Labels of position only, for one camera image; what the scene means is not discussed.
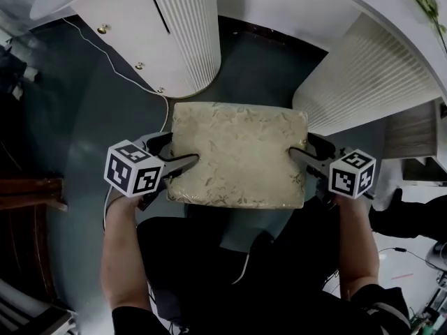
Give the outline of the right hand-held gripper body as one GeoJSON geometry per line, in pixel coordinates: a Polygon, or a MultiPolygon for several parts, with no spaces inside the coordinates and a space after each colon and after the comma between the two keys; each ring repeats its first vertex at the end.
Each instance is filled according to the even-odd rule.
{"type": "Polygon", "coordinates": [[[320,154],[318,169],[323,175],[316,185],[316,196],[324,205],[333,205],[333,197],[341,195],[349,199],[358,199],[366,195],[374,181],[376,159],[360,149],[335,149],[331,156],[320,154]]]}

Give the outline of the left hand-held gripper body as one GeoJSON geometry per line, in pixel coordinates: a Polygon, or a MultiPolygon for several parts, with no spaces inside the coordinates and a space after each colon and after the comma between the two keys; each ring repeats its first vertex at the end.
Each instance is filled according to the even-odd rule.
{"type": "Polygon", "coordinates": [[[162,160],[149,154],[144,135],[131,142],[123,140],[108,149],[103,178],[110,185],[104,209],[112,204],[112,191],[138,198],[138,208],[146,210],[162,189],[162,160]]]}

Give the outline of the cream upholstered stool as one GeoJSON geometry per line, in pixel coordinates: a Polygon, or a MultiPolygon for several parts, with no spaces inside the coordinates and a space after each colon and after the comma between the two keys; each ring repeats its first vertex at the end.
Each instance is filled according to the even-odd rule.
{"type": "Polygon", "coordinates": [[[282,107],[188,102],[173,109],[172,157],[198,162],[171,179],[175,202],[241,209],[300,209],[305,168],[288,150],[307,147],[308,116],[282,107]]]}

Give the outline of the white desk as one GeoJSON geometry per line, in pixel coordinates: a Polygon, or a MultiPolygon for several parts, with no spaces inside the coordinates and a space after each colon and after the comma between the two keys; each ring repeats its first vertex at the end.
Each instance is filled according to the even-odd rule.
{"type": "Polygon", "coordinates": [[[447,54],[415,0],[35,0],[33,20],[73,9],[163,95],[187,98],[221,67],[225,15],[328,49],[298,87],[293,107],[331,135],[442,98],[447,54]],[[97,28],[108,25],[106,34],[97,28]]]}

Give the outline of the person's left forearm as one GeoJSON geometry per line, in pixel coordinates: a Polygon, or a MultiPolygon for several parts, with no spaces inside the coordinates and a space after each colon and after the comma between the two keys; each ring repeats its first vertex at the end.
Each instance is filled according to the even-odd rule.
{"type": "Polygon", "coordinates": [[[137,236],[139,199],[111,191],[106,204],[101,285],[112,310],[123,306],[151,311],[149,287],[137,236]]]}

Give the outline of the person's right forearm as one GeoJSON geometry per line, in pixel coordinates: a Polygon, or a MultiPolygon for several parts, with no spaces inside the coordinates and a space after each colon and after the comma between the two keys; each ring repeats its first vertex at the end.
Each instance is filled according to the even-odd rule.
{"type": "Polygon", "coordinates": [[[336,196],[339,207],[340,295],[350,299],[379,279],[379,254],[363,200],[336,196]]]}

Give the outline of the person's black trousers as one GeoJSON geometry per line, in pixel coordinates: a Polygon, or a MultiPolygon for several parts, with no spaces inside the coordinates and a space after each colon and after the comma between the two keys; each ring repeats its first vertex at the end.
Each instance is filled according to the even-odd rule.
{"type": "Polygon", "coordinates": [[[305,335],[328,322],[323,284],[338,266],[339,210],[312,198],[278,236],[248,253],[221,246],[227,209],[190,205],[183,218],[137,227],[157,308],[187,335],[305,335]]]}

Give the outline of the dark brown wooden cabinet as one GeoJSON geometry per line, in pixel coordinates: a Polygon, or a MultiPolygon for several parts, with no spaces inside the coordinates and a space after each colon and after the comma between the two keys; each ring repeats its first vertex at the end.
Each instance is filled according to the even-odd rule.
{"type": "Polygon", "coordinates": [[[44,302],[58,299],[50,264],[47,208],[67,211],[59,177],[0,178],[0,280],[44,302]]]}

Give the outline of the person's black shirt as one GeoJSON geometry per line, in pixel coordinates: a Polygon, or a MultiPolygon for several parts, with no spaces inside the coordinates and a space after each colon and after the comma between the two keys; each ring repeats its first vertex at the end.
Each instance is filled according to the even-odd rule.
{"type": "Polygon", "coordinates": [[[370,284],[349,299],[319,291],[308,304],[215,310],[180,335],[411,335],[400,288],[370,284]]]}

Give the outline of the cluttered equipment pile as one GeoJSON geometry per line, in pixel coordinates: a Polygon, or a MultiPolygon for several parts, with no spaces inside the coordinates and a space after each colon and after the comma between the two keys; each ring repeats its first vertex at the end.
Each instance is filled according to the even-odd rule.
{"type": "Polygon", "coordinates": [[[437,278],[437,288],[428,302],[410,320],[411,335],[447,334],[447,272],[437,278]]]}

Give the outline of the white slatted furniture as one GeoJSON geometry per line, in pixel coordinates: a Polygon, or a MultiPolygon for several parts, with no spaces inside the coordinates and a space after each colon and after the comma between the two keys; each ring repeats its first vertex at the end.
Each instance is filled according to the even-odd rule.
{"type": "Polygon", "coordinates": [[[37,300],[0,279],[0,335],[80,335],[76,313],[37,300]]]}

